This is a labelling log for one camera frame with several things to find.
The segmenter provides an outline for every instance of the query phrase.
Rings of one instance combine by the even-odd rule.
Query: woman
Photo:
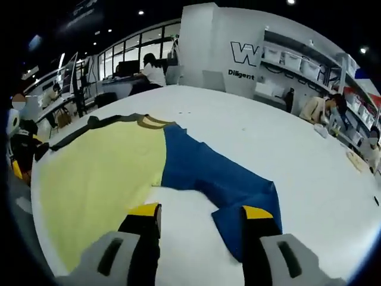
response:
[[[372,126],[370,129],[370,137],[362,141],[359,148],[360,157],[368,163],[370,171],[375,173],[380,161],[380,150],[377,146],[380,141],[380,130]]]
[[[166,86],[163,68],[158,64],[153,54],[146,54],[143,64],[144,69],[141,73],[136,74],[135,77],[146,78],[148,83],[134,85],[130,95]]]
[[[334,94],[325,100],[312,97],[300,112],[299,117],[312,124],[327,125],[332,111],[337,108],[340,115],[346,112],[346,100],[341,94]]]
[[[42,97],[42,109],[46,109],[52,102],[54,102],[59,97],[60,92],[61,88],[58,83],[55,83],[51,89],[46,91]],[[48,120],[52,128],[56,128],[58,126],[55,122],[53,113],[49,113],[46,116],[46,119]]]

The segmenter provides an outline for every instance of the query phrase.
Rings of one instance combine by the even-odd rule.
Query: yellow shirt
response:
[[[87,131],[41,167],[45,226],[69,272],[87,247],[117,231],[128,209],[160,185],[165,159],[162,129],[116,122]]]
[[[324,102],[323,98],[312,97],[303,107],[299,117],[304,120],[312,119],[315,123],[320,123],[320,114],[324,109]]]

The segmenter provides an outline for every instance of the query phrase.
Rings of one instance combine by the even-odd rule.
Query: white storage box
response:
[[[358,133],[353,127],[349,128],[346,135],[350,140],[353,141],[355,145],[357,145],[360,139],[362,138],[361,134]]]
[[[298,55],[291,54],[290,52],[285,52],[285,66],[292,70],[300,70],[300,65],[302,63],[302,58]]]
[[[352,77],[355,77],[356,70],[359,68],[356,61],[346,53],[338,53],[337,58],[340,64],[342,64],[341,59],[344,58],[344,60],[347,62],[346,72]]]
[[[260,94],[266,94],[268,96],[271,96],[273,93],[273,87],[271,85],[266,85],[265,83],[257,82],[257,85],[255,86],[255,91]]]
[[[358,99],[358,97],[356,96],[356,94],[346,94],[346,95],[345,95],[345,99],[346,99],[347,102],[350,104],[352,110],[353,110],[355,113],[358,113],[358,109],[359,109],[360,106],[361,106],[361,101]]]
[[[302,73],[310,79],[316,79],[319,77],[320,66],[312,63],[311,61],[302,60]]]
[[[360,117],[362,118],[362,120],[364,122],[366,122],[368,120],[368,116],[370,115],[368,109],[365,108],[365,106],[360,106],[360,108],[358,109],[358,115],[360,115]]]
[[[270,48],[269,46],[264,46],[263,50],[264,50],[264,58],[266,60],[279,64],[280,55],[282,53],[278,49]]]
[[[369,114],[366,123],[367,123],[367,126],[368,126],[369,129],[373,126],[374,117],[371,114]]]

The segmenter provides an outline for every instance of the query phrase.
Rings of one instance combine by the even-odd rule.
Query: white wall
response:
[[[180,26],[180,59],[184,65],[182,84],[202,87],[202,70],[210,60],[215,3],[184,7]]]
[[[202,87],[203,69],[222,71],[227,92],[246,96],[248,88],[241,94],[239,86],[247,82],[229,76],[227,70],[236,67],[242,73],[251,74],[253,68],[247,63],[244,65],[232,61],[230,42],[255,45],[265,28],[305,44],[312,40],[318,50],[331,57],[343,52],[314,30],[278,15],[240,8],[220,8],[214,3],[191,5],[183,9],[180,28],[180,57],[184,65],[182,84]],[[304,94],[317,94],[308,88],[302,88],[301,93],[303,97]]]

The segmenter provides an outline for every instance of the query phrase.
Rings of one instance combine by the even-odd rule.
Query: white table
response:
[[[366,168],[358,172],[347,147],[323,139],[309,123],[271,106],[222,92],[168,86],[128,97],[67,126],[52,144],[86,124],[89,115],[140,113],[171,121],[193,138],[275,182],[284,233],[294,234],[332,278],[349,279],[376,239],[381,191]],[[55,275],[66,274],[44,225],[40,164],[33,163],[36,231]],[[148,200],[163,205],[157,285],[244,285],[242,265],[228,252],[211,217],[216,207],[197,191],[154,188]]]
[[[42,110],[37,119],[37,123],[46,118],[49,113],[53,113],[68,104],[71,100],[73,100],[73,98],[74,95],[61,96],[57,98],[52,104],[48,105],[46,109]]]

